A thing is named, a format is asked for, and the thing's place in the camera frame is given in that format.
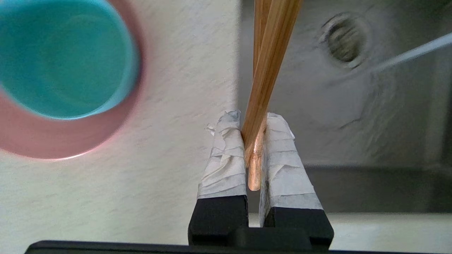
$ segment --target sink drain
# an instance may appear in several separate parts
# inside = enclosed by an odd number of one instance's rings
[[[322,27],[320,43],[328,56],[342,67],[360,65],[369,49],[370,34],[367,23],[353,13],[334,16]]]

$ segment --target stainless steel sink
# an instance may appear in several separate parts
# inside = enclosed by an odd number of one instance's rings
[[[368,72],[452,32],[450,2],[304,1],[269,111],[289,123],[327,212],[452,212],[452,47]],[[243,0],[242,112],[253,15],[254,2]],[[258,202],[249,193],[250,212]]]

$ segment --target speckled countertop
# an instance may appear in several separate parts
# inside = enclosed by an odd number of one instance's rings
[[[131,0],[152,46],[148,86],[115,137],[56,162],[0,151],[0,253],[45,239],[187,243],[205,131],[235,109],[237,0]]]

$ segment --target cup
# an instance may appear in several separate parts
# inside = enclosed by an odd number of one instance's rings
[[[0,89],[46,118],[72,120],[121,103],[139,52],[106,0],[0,0]]]

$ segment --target wooden chopstick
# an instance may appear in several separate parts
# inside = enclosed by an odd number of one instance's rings
[[[258,28],[255,27],[254,32],[254,75],[253,86],[251,89],[250,100],[246,110],[245,122],[242,128],[242,137],[245,145],[245,160],[248,162],[251,158],[256,138],[258,138],[259,130],[261,129],[263,119],[266,118],[268,102],[273,91],[273,87],[278,76],[281,63],[283,62],[284,54],[292,34],[293,26],[297,19],[298,12],[301,8],[302,0],[272,0],[268,9],[268,17],[265,22],[265,30],[262,35],[262,40],[257,40],[262,31],[262,15],[259,16]],[[263,13],[265,3],[263,6],[258,6],[258,14]],[[256,52],[259,52],[259,57],[256,59]],[[257,145],[262,145],[263,135],[259,137]],[[262,155],[262,146],[257,147],[256,151]],[[260,188],[260,165],[254,160],[250,161],[248,185],[251,190],[259,190]]]
[[[254,52],[253,52],[253,74],[256,71],[257,60],[259,59],[260,45],[264,37],[267,17],[270,11],[272,0],[254,1]],[[253,142],[253,152],[245,157],[248,168],[248,188],[252,191],[260,190],[262,175],[262,153],[264,150],[264,131],[267,125],[267,118],[264,117],[260,125],[256,140]]]

